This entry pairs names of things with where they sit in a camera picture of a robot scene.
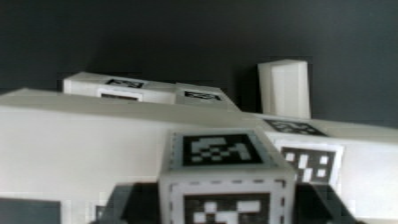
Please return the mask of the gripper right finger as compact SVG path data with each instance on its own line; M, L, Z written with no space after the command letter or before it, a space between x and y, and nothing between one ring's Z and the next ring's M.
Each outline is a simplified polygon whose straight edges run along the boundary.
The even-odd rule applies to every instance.
M353 217L328 185L296 185L293 224L367 224Z

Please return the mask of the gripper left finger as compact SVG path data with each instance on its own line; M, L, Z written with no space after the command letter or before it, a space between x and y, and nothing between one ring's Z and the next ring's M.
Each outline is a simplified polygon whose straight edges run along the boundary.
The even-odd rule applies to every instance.
M156 183L117 184L89 224L160 224Z

